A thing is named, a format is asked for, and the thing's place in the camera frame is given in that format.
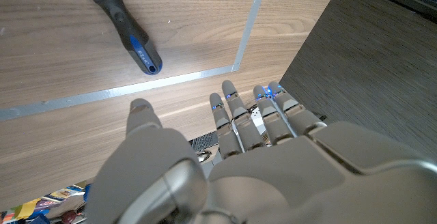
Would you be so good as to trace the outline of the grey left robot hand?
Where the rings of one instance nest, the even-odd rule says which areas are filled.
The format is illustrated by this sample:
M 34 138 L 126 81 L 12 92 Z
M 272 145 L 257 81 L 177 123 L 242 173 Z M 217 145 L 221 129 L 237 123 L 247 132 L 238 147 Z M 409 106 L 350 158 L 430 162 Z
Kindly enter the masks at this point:
M 436 163 L 348 123 L 325 124 L 278 83 L 256 86 L 263 140 L 231 81 L 210 96 L 221 161 L 205 174 L 151 104 L 88 196 L 90 223 L 435 223 Z

